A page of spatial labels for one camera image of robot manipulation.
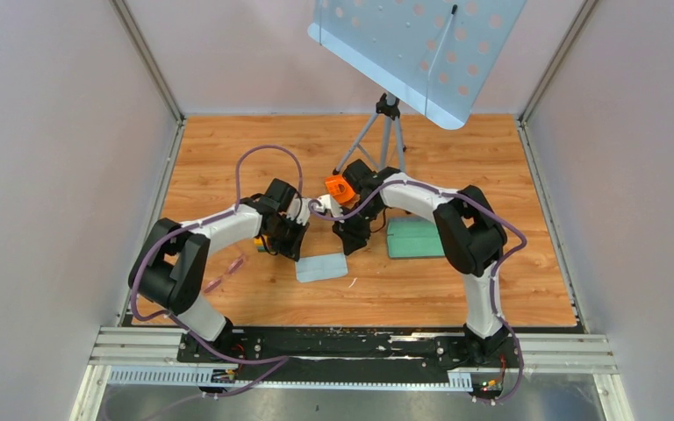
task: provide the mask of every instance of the wooden tabletop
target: wooden tabletop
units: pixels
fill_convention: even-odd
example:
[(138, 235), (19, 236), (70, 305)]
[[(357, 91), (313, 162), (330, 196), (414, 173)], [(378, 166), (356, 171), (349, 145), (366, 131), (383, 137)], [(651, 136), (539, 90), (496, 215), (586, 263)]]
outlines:
[[(290, 149), (303, 167), (304, 196), (323, 195), (325, 177), (367, 119), (190, 118), (162, 215), (181, 222), (230, 206), (236, 161), (262, 144)], [(513, 325), (575, 324), (513, 118), (473, 116), (461, 130), (445, 131), (422, 116), (403, 116), (402, 126), (410, 176), (456, 189), (477, 185), (495, 212), (527, 235), (528, 247), (501, 270), (502, 307), (508, 320)], [(382, 127), (377, 121), (363, 142), (376, 159)], [(353, 159), (358, 158), (362, 156), (356, 152)], [(392, 164), (397, 166), (395, 154)], [(253, 153), (242, 165), (242, 195), (263, 192), (274, 177), (298, 185), (292, 159), (278, 151)], [(401, 210), (387, 214), (404, 216)], [(310, 222), (302, 256), (341, 252), (331, 223), (316, 218)], [(292, 260), (257, 253), (253, 241), (241, 241), (208, 260), (204, 285), (222, 275), (240, 252), (247, 258), (241, 269), (224, 277), (208, 301), (235, 325), (462, 325), (467, 306), (460, 274), (443, 258), (390, 260), (385, 235), (385, 230), (373, 234), (368, 247), (348, 256), (348, 275), (310, 283), (296, 280)], [(510, 232), (508, 237), (508, 248), (517, 244)], [(157, 309), (143, 298), (139, 308), (144, 314)], [(151, 323), (167, 322), (159, 318)]]

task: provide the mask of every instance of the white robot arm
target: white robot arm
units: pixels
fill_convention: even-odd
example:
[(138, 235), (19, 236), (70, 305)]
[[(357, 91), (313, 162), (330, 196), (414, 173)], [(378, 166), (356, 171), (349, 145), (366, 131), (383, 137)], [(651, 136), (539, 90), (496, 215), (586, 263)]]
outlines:
[[(307, 204), (308, 200), (293, 186), (275, 179), (264, 195), (245, 198), (238, 206), (209, 217), (182, 223), (161, 219), (148, 234), (128, 283), (132, 288), (140, 265), (154, 244), (183, 226), (196, 226), (166, 241), (152, 254), (142, 268), (138, 291), (205, 340), (215, 341), (231, 322), (201, 293), (208, 258), (243, 239), (262, 237), (270, 252), (299, 260), (309, 225)], [(176, 261), (168, 262), (166, 256), (176, 256)]]
[[(367, 245), (370, 221), (385, 208), (403, 209), (433, 222), (448, 262), (462, 274), (468, 307), (464, 328), (467, 336), (474, 339), (470, 343), (477, 348), (476, 352), (493, 353), (508, 333), (495, 311), (501, 308), (499, 289), (494, 290), (494, 298), (490, 293), (491, 283), (498, 284), (498, 276), (492, 280), (491, 271), (502, 257), (507, 236), (500, 223), (463, 200), (444, 195), (460, 193), (491, 211), (482, 190), (475, 186), (463, 190), (438, 188), (418, 182), (395, 168), (371, 171), (360, 160), (348, 165), (343, 176), (361, 200), (352, 210), (343, 209), (342, 213), (349, 214), (362, 206), (351, 218), (334, 223), (333, 231), (342, 238), (345, 254)], [(467, 227), (463, 218), (472, 219), (471, 226)]]

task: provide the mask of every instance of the light blue cloth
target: light blue cloth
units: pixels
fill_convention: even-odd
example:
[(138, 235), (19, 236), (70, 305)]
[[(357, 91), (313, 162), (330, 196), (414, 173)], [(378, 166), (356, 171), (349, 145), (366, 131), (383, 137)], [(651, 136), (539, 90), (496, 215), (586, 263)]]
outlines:
[(296, 279), (314, 282), (339, 278), (348, 274), (348, 260), (344, 253), (302, 257), (296, 262)]

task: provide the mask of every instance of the white enclosure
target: white enclosure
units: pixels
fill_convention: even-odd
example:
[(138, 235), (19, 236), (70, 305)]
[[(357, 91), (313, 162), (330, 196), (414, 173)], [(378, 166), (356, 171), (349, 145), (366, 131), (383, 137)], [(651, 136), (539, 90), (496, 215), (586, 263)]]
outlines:
[(176, 121), (110, 2), (0, 1), (0, 419), (67, 419)]
[(530, 129), (585, 322), (674, 419), (674, 2), (601, 1)]
[[(156, 65), (184, 117), (373, 111), (381, 88), (306, 35), (313, 5), (0, 0), (0, 419), (68, 418), (117, 323), (183, 128)], [(475, 111), (522, 116), (580, 316), (635, 418), (674, 419), (674, 1), (528, 0)]]
[[(582, 2), (527, 1), (475, 112), (523, 111)], [(381, 95), (305, 36), (315, 0), (128, 3), (185, 114), (368, 112)]]

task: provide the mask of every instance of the perforated board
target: perforated board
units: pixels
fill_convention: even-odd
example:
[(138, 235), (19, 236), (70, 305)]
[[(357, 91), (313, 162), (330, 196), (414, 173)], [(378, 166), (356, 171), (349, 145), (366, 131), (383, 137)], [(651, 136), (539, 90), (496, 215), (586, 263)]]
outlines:
[(417, 112), (453, 130), (469, 119), (525, 3), (316, 0), (308, 32)]

